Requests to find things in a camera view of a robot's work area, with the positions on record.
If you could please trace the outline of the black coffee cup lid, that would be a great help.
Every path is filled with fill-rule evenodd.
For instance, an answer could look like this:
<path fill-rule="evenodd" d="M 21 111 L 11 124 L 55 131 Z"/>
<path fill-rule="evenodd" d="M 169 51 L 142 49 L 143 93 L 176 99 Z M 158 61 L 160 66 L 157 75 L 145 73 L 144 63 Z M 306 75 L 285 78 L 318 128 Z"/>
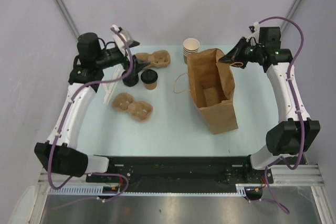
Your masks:
<path fill-rule="evenodd" d="M 158 73 L 153 69 L 146 69 L 141 73 L 141 80 L 145 84 L 153 84 L 158 80 Z"/>

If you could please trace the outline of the brown paper bag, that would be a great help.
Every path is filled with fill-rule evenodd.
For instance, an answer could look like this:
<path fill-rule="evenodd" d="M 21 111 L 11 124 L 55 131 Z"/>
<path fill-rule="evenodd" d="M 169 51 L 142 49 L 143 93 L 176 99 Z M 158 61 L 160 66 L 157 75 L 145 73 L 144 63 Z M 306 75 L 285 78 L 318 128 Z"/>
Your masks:
<path fill-rule="evenodd" d="M 186 58 L 189 92 L 209 130 L 220 134 L 238 129 L 234 109 L 235 80 L 227 63 L 219 60 L 225 54 L 218 48 L 190 54 Z"/>

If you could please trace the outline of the single brown paper cup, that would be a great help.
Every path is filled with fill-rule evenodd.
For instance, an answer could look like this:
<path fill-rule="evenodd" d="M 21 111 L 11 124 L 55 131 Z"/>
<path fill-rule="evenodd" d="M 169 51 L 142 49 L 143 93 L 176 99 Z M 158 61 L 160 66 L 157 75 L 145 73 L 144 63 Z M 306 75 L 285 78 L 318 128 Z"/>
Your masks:
<path fill-rule="evenodd" d="M 154 90 L 157 87 L 157 81 L 145 82 L 144 86 L 147 90 Z"/>

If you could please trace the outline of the brown pulp cup carrier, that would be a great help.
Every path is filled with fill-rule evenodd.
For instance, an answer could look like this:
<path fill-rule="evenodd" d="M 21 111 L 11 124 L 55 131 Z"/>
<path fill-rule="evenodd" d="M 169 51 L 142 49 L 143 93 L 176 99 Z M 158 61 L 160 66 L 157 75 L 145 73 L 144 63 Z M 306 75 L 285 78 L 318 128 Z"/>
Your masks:
<path fill-rule="evenodd" d="M 152 105 L 145 101 L 136 100 L 127 92 L 119 93 L 112 101 L 111 106 L 117 111 L 126 112 L 138 122 L 147 121 L 153 112 Z"/>

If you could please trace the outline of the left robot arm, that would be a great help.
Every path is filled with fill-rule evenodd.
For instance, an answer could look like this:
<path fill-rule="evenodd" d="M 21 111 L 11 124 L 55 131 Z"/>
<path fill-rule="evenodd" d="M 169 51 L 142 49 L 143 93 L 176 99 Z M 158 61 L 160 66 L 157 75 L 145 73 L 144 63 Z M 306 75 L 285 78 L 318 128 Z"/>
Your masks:
<path fill-rule="evenodd" d="M 115 178 L 116 169 L 109 165 L 107 157 L 90 156 L 77 150 L 78 135 L 86 111 L 99 85 L 104 83 L 104 69 L 121 65 L 125 76 L 130 78 L 148 65 L 131 54 L 130 48 L 138 46 L 138 41 L 121 27 L 113 27 L 112 31 L 113 48 L 107 48 L 95 33 L 78 37 L 78 55 L 69 75 L 65 104 L 51 134 L 34 148 L 35 155 L 49 174 L 81 177 L 97 173 L 105 182 Z"/>

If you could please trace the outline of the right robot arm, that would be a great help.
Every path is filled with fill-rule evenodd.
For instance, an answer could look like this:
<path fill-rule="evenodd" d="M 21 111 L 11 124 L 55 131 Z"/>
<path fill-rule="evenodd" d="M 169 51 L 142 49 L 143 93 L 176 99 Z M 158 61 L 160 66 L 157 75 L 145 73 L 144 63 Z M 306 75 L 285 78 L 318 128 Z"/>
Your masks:
<path fill-rule="evenodd" d="M 251 35 L 242 37 L 234 48 L 219 59 L 220 63 L 244 69 L 249 62 L 262 66 L 274 91 L 278 124 L 266 134 L 266 144 L 250 157 L 251 164 L 242 169 L 243 179 L 254 183 L 261 177 L 261 170 L 297 156 L 300 161 L 321 126 L 313 120 L 301 99 L 295 77 L 293 56 L 281 47 L 279 27 L 250 26 Z"/>

